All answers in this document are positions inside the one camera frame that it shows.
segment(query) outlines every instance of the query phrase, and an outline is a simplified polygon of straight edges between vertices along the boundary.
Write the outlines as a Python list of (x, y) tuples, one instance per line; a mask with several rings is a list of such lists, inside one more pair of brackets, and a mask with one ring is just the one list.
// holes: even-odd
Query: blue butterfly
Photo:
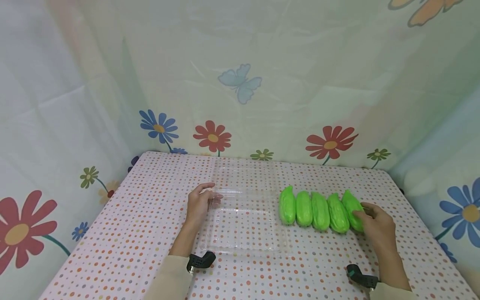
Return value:
[(240, 104), (246, 104), (252, 98), (253, 91), (262, 83), (261, 77), (254, 77), (248, 80), (248, 71), (250, 71), (250, 64), (241, 64), (236, 72), (230, 69), (218, 77), (218, 80), (223, 85), (234, 87), (233, 89), (237, 92), (237, 99)]

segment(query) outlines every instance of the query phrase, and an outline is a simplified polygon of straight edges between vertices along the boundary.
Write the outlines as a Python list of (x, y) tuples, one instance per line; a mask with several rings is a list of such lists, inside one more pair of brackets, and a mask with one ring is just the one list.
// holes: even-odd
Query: small green flower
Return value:
[(251, 154), (250, 157), (255, 160), (270, 160), (272, 159), (273, 152), (268, 152), (268, 149), (265, 149), (263, 152), (257, 150), (257, 153)]
[(387, 156), (389, 156), (390, 154), (391, 153), (388, 153), (387, 149), (382, 149), (381, 151), (375, 149), (374, 152), (367, 154), (367, 158), (370, 158), (371, 160), (382, 160), (387, 159)]
[(98, 178), (98, 171), (95, 169), (95, 166), (91, 168), (84, 168), (85, 174), (80, 175), (80, 179), (83, 179), (80, 187), (88, 189), (90, 184), (95, 182), (95, 179)]

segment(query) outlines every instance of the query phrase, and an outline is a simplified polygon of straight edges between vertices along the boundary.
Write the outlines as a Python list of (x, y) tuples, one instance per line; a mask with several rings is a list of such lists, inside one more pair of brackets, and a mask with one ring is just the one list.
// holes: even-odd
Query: beige sleeve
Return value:
[(393, 288), (385, 283), (379, 282), (375, 290), (370, 292), (370, 300), (415, 300), (417, 296), (414, 293)]
[(181, 256), (165, 257), (144, 300), (184, 300), (193, 277), (187, 271), (188, 260)]

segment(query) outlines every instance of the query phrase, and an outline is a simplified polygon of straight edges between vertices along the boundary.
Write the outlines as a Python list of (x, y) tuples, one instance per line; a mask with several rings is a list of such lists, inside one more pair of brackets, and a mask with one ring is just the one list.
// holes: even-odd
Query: flower print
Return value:
[(358, 136), (358, 134), (350, 136), (355, 129), (353, 127), (348, 127), (342, 131), (342, 126), (325, 126), (323, 128), (325, 138), (321, 138), (318, 135), (309, 135), (307, 137), (307, 142), (315, 144), (317, 146), (306, 146), (305, 150), (313, 151), (310, 156), (316, 156), (317, 159), (323, 159), (328, 154), (327, 159), (324, 161), (323, 165), (329, 159), (337, 159), (340, 157), (340, 151), (346, 151), (353, 145), (353, 140)]
[(0, 201), (0, 216), (4, 220), (0, 220), (0, 253), (3, 253), (0, 257), (0, 274), (5, 271), (15, 253), (17, 253), (15, 259), (17, 269), (27, 264), (29, 260), (27, 252), (31, 255), (39, 255), (44, 245), (34, 237), (48, 235), (57, 228), (55, 221), (36, 225), (57, 207), (54, 200), (48, 200), (35, 211), (41, 196), (41, 191), (31, 192), (27, 196), (21, 214), (13, 198), (7, 197)]
[(175, 123), (175, 119), (167, 120), (167, 115), (161, 113), (158, 115), (157, 122), (155, 114), (153, 114), (151, 109), (148, 110), (148, 114), (143, 110), (140, 110), (140, 115), (143, 117), (140, 127), (145, 130), (150, 130), (148, 133), (149, 137), (156, 138), (158, 136), (158, 139), (162, 144), (168, 144), (168, 142), (173, 143), (172, 138), (178, 139), (179, 136), (172, 133), (178, 129), (177, 126), (172, 126)]
[(225, 148), (230, 147), (230, 138), (232, 135), (228, 132), (223, 132), (225, 130), (225, 126), (219, 125), (215, 128), (215, 123), (213, 121), (208, 120), (205, 122), (205, 127), (197, 126), (195, 130), (199, 134), (194, 134), (193, 137), (197, 140), (203, 140), (199, 142), (200, 147), (207, 147), (210, 152), (217, 152), (218, 156), (220, 156), (220, 152), (225, 151)]
[(387, 149), (382, 149), (380, 151), (378, 149), (375, 149), (375, 151), (373, 151), (372, 153), (367, 154), (367, 158), (377, 161), (372, 167), (374, 168), (379, 161), (381, 161), (382, 159), (387, 159), (387, 156), (389, 156), (390, 154), (391, 153), (389, 153)]
[(250, 157), (255, 160), (270, 160), (272, 159), (273, 152), (269, 152), (268, 149), (264, 151), (257, 150), (257, 153), (251, 154)]
[(187, 151), (185, 151), (185, 149), (182, 149), (182, 148), (173, 148), (172, 150), (170, 150), (170, 153), (188, 154)]
[(98, 178), (98, 171), (95, 169), (95, 166), (91, 168), (84, 168), (84, 173), (80, 175), (80, 179), (83, 179), (82, 184), (80, 187), (88, 189), (90, 184), (93, 184), (95, 182), (95, 179)]
[(105, 185), (105, 189), (98, 190), (98, 195), (102, 197), (99, 201), (101, 205), (105, 206), (107, 202), (110, 201), (110, 198), (119, 188), (119, 185), (118, 181), (110, 181)]
[(440, 243), (440, 247), (442, 247), (442, 249), (443, 249), (443, 251), (445, 252), (445, 254), (448, 256), (448, 258), (450, 258), (450, 260), (451, 260), (453, 263), (457, 263), (456, 258), (453, 257), (453, 253), (448, 250), (447, 244), (445, 244), (445, 243)]
[(88, 227), (88, 222), (82, 222), (80, 223), (79, 227), (75, 227), (75, 229), (72, 232), (72, 240), (78, 241), (79, 239), (83, 238), (85, 233), (87, 233), (87, 230), (89, 229)]
[[(388, 9), (398, 10), (404, 8), (412, 2), (414, 2), (414, 0), (390, 0)], [(454, 5), (462, 2), (462, 0), (421, 0), (420, 3), (422, 2), (424, 2), (424, 4), (410, 17), (410, 20), (408, 21), (409, 27), (425, 25), (425, 23), (433, 19), (442, 9), (443, 12), (447, 12)]]
[(134, 158), (132, 158), (132, 161), (130, 162), (132, 164), (131, 167), (128, 167), (128, 170), (127, 172), (130, 173), (130, 171), (133, 169), (133, 166), (135, 166), (135, 164), (137, 163), (139, 159), (139, 156), (135, 156)]
[(456, 226), (453, 231), (454, 239), (459, 240), (465, 232), (468, 232), (470, 242), (475, 247), (480, 248), (480, 238), (475, 230), (475, 228), (480, 230), (480, 178), (473, 182), (471, 193), (467, 185), (464, 185), (462, 189), (452, 186), (447, 189), (447, 193), (460, 206), (449, 201), (440, 201), (440, 208), (454, 216), (442, 222), (442, 227), (447, 229), (435, 239), (441, 239), (450, 229)]

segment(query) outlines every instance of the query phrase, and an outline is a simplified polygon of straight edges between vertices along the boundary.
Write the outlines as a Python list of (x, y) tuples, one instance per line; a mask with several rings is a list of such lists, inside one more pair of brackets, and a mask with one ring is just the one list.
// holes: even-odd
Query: polka dot tablecloth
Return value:
[[(144, 153), (40, 299), (142, 299), (185, 219), (188, 193), (199, 183), (212, 180), (218, 160), (240, 168), (253, 163)], [(293, 185), (295, 193), (306, 190), (325, 195), (350, 189), (362, 201), (375, 203), (391, 214), (397, 224), (398, 250), (419, 299), (477, 299), (387, 173), (269, 164), (274, 172), (270, 181), (275, 181), (277, 194), (288, 185)], [(254, 180), (246, 180), (239, 182), (238, 188), (254, 184)], [(362, 234), (316, 232), (297, 225), (282, 228), (288, 240), (287, 253), (258, 256), (219, 252), (211, 268), (196, 270), (187, 298), (368, 298), (365, 290), (349, 281), (345, 271), (354, 263), (363, 273), (378, 275), (375, 254)], [(196, 254), (203, 253), (198, 247)]]

